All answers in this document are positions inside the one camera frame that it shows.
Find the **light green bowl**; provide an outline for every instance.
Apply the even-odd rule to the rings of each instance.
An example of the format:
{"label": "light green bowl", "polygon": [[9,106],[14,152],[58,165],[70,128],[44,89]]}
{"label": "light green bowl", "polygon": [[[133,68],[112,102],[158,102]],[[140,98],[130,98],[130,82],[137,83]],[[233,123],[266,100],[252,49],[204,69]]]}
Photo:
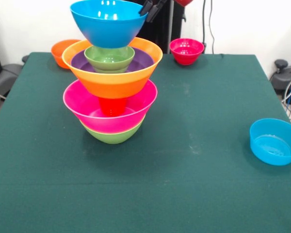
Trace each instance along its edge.
{"label": "light green bowl", "polygon": [[104,49],[96,46],[84,51],[87,61],[97,73],[124,73],[135,56],[135,50],[126,46],[118,49]]}
{"label": "light green bowl", "polygon": [[135,127],[131,128],[130,130],[121,132],[121,133],[99,133],[97,131],[93,131],[93,130],[89,129],[87,126],[85,126],[83,124],[82,121],[80,121],[80,122],[84,126],[84,128],[94,138],[98,139],[99,141],[102,141],[102,142],[108,143],[108,144],[118,144],[118,143],[125,142],[127,139],[129,139],[131,136],[133,136],[137,132],[139,127],[141,126],[143,120],[144,120],[144,118]]}

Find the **stacked bowls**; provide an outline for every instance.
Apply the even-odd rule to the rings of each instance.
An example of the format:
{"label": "stacked bowls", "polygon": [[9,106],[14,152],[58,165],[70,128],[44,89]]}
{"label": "stacked bowls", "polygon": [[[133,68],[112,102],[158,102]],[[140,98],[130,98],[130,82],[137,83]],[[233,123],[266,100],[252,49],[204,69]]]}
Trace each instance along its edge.
{"label": "stacked bowls", "polygon": [[69,46],[64,63],[78,80],[64,92],[66,107],[98,140],[117,144],[141,126],[157,97],[149,80],[162,59],[154,43],[135,37],[146,15],[122,0],[84,0],[71,5],[87,40]]}

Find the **dark green tablecloth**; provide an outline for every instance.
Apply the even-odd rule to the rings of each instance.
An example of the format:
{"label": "dark green tablecloth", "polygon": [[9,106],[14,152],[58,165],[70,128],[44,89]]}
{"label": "dark green tablecloth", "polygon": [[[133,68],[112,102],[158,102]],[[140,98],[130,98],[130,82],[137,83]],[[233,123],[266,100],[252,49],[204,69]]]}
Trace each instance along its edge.
{"label": "dark green tablecloth", "polygon": [[75,80],[30,55],[0,111],[0,233],[291,233],[291,164],[249,148],[287,120],[252,55],[164,56],[157,101],[127,142],[95,140],[63,104]]}

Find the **bowl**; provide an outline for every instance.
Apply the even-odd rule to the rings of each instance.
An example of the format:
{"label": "bowl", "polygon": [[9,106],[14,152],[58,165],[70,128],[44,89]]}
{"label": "bowl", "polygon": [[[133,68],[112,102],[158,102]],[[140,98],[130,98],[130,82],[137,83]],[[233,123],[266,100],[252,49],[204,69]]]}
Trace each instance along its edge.
{"label": "bowl", "polygon": [[184,66],[193,64],[205,49],[203,43],[188,38],[173,40],[169,48],[175,60]]}
{"label": "bowl", "polygon": [[79,80],[64,91],[66,107],[91,130],[100,133],[120,133],[136,126],[146,115],[157,97],[155,84],[148,80],[136,95],[127,98],[125,111],[116,117],[106,117],[101,111],[99,98],[89,93]]}
{"label": "bowl", "polygon": [[254,122],[250,127],[250,147],[267,164],[291,163],[291,124],[272,118]]}
{"label": "bowl", "polygon": [[[140,69],[145,69],[154,64],[153,59],[146,52],[140,49],[133,48],[135,56],[125,72],[134,72]],[[71,60],[71,65],[76,69],[81,69],[88,72],[95,72],[91,64],[84,56],[84,50],[75,55]]]}
{"label": "bowl", "polygon": [[63,53],[63,60],[92,95],[106,99],[126,98],[141,91],[163,55],[160,47],[153,42],[135,37],[129,46],[149,54],[154,61],[153,65],[120,74],[100,74],[74,68],[71,65],[72,58],[90,46],[91,43],[87,40],[69,46]]}
{"label": "bowl", "polygon": [[63,41],[60,41],[60,42],[56,43],[55,45],[53,45],[53,47],[51,49],[51,53],[52,53],[57,65],[59,65],[61,68],[69,69],[69,67],[64,63],[64,61],[62,59],[62,54],[66,48],[68,48],[70,45],[72,45],[76,42],[79,42],[79,41],[80,40],[63,40]]}
{"label": "bowl", "polygon": [[120,132],[120,133],[100,133],[100,132],[91,130],[82,121],[81,121],[81,124],[94,138],[98,139],[99,141],[102,141],[108,144],[119,144],[119,143],[125,142],[127,139],[132,137],[140,128],[143,120],[144,118],[133,128],[124,132]]}
{"label": "bowl", "polygon": [[103,49],[97,46],[88,47],[84,56],[97,73],[116,74],[127,70],[133,60],[135,50],[126,46],[118,49]]}
{"label": "bowl", "polygon": [[143,26],[147,14],[142,6],[122,0],[78,1],[71,5],[72,16],[92,45],[116,49],[127,46]]}

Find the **magenta bowl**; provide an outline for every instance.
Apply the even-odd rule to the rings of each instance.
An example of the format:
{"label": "magenta bowl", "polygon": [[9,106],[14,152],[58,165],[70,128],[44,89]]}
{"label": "magenta bowl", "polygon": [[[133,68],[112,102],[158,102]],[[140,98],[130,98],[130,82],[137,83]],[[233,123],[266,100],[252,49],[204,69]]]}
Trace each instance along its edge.
{"label": "magenta bowl", "polygon": [[98,97],[89,93],[79,80],[66,88],[63,100],[89,129],[100,133],[120,133],[135,127],[145,117],[157,94],[155,84],[148,80],[140,92],[127,98],[124,113],[115,117],[102,113]]}
{"label": "magenta bowl", "polygon": [[203,43],[189,38],[175,39],[169,48],[175,60],[184,66],[193,64],[205,49]]}

